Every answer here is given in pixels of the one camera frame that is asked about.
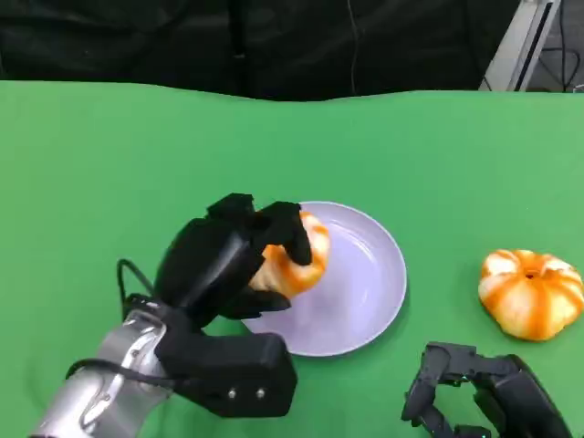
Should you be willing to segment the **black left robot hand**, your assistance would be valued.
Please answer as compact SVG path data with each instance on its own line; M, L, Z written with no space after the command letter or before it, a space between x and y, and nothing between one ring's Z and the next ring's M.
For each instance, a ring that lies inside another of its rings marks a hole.
M269 245L300 266L312 262L299 204L274 202L257 210L252 195L230 193L173 238L152 294L197 328L218 316L250 319L285 310L290 301L275 287L250 284Z

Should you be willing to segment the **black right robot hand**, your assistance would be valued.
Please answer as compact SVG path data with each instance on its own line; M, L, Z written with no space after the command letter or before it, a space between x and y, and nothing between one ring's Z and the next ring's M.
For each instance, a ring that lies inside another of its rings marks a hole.
M401 419L432 437L490 437L478 425L451 426L434 406L436 388L472 383L474 402L500 437L572 435L556 404L534 372L515 354L486 357L473 346L430 342L405 394Z

